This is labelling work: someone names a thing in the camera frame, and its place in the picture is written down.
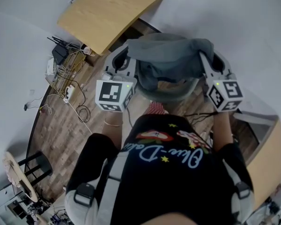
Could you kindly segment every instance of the bracelet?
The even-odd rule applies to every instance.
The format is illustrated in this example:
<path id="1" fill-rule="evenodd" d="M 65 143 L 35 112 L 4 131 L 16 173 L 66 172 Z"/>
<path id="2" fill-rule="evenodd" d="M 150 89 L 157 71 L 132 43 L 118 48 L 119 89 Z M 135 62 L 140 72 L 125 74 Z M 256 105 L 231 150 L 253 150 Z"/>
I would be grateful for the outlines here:
<path id="1" fill-rule="evenodd" d="M 106 125 L 112 126 L 112 127 L 120 127 L 120 126 L 123 124 L 123 122 L 122 122 L 121 125 L 112 125 L 112 124 L 109 124 L 109 123 L 106 121 L 106 118 L 105 118 L 105 120 L 104 120 L 104 123 L 105 123 Z"/>

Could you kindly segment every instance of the strap buckle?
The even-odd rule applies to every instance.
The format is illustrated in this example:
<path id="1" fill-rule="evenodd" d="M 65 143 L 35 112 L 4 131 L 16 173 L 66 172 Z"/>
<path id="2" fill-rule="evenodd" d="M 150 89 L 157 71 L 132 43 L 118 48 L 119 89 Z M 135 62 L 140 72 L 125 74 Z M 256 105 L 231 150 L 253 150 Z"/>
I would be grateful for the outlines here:
<path id="1" fill-rule="evenodd" d="M 243 181 L 237 183 L 235 185 L 236 187 L 236 193 L 238 195 L 238 198 L 241 199 L 245 199 L 250 195 L 250 187 Z"/>
<path id="2" fill-rule="evenodd" d="M 94 200 L 95 188 L 88 183 L 78 186 L 74 194 L 74 201 L 82 206 L 91 207 Z"/>

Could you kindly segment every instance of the printed graphic on shirt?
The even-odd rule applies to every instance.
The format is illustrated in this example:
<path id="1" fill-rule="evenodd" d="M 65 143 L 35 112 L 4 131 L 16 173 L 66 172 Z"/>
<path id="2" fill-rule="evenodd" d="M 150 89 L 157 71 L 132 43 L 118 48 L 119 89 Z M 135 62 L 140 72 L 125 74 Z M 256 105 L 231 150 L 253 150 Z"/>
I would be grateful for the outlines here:
<path id="1" fill-rule="evenodd" d="M 195 150 L 182 149 L 167 149 L 163 145 L 144 145 L 137 143 L 128 143 L 124 146 L 121 152 L 130 152 L 135 150 L 139 153 L 139 158 L 145 162 L 170 162 L 171 157 L 181 159 L 182 164 L 186 164 L 189 168 L 194 169 L 199 166 L 203 158 L 203 149 L 197 148 Z"/>
<path id="2" fill-rule="evenodd" d="M 168 163 L 168 162 L 169 162 L 169 158 L 166 157 L 166 156 L 161 157 L 161 160 L 162 160 L 163 162 L 165 162 L 165 163 Z"/>
<path id="3" fill-rule="evenodd" d="M 195 133 L 188 133 L 185 131 L 178 131 L 177 135 L 188 139 L 189 147 L 195 149 L 196 147 L 201 147 L 205 154 L 210 152 L 210 147 L 205 143 L 205 141 L 197 136 Z"/>
<path id="4" fill-rule="evenodd" d="M 155 130 L 150 130 L 144 133 L 137 134 L 136 138 L 143 138 L 138 141 L 138 143 L 152 143 L 155 142 L 157 144 L 161 144 L 162 141 L 168 142 L 172 141 L 174 138 L 172 138 L 167 133 L 158 132 Z"/>
<path id="5" fill-rule="evenodd" d="M 169 127 L 172 127 L 172 128 L 177 128 L 178 126 L 177 126 L 176 124 L 172 124 L 172 123 L 170 123 L 170 124 L 169 124 Z"/>

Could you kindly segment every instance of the shoulder strap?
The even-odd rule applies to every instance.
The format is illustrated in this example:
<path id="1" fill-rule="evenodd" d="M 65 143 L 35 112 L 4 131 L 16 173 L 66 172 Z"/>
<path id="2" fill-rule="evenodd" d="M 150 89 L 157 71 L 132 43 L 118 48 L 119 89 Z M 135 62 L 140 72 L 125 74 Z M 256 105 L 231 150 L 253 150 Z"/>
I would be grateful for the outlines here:
<path id="1" fill-rule="evenodd" d="M 226 163 L 224 159 L 223 163 L 236 188 L 236 192 L 231 198 L 231 212 L 237 221 L 244 223 L 253 212 L 254 193 L 245 182 L 241 181 L 238 174 Z"/>
<path id="2" fill-rule="evenodd" d="M 120 152 L 113 163 L 99 206 L 96 225 L 110 225 L 111 223 L 112 211 L 128 154 L 129 152 Z"/>

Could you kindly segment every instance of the white wall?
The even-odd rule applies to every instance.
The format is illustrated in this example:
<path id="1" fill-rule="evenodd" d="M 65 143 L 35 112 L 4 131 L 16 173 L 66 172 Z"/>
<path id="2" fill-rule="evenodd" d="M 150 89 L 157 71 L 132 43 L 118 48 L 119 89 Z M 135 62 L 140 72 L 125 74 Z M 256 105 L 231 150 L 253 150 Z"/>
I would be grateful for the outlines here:
<path id="1" fill-rule="evenodd" d="M 163 0 L 142 18 L 162 32 L 212 41 L 281 119 L 281 0 Z"/>
<path id="2" fill-rule="evenodd" d="M 24 104 L 42 97 L 48 88 L 44 71 L 54 44 L 47 36 L 50 33 L 0 13 L 0 183 L 6 179 L 4 151 L 15 146 L 19 158 L 26 156 L 37 109 L 24 111 Z"/>
<path id="3" fill-rule="evenodd" d="M 59 16 L 70 0 L 0 0 L 0 12 L 16 16 L 66 39 L 68 33 L 57 26 Z"/>
<path id="4" fill-rule="evenodd" d="M 0 0 L 0 187 L 6 181 L 4 151 L 14 146 L 21 158 L 26 154 L 37 111 L 25 112 L 23 106 L 43 96 L 48 87 L 44 72 L 55 44 L 47 37 L 74 39 L 56 25 L 69 1 Z M 35 94 L 29 96 L 29 90 Z"/>

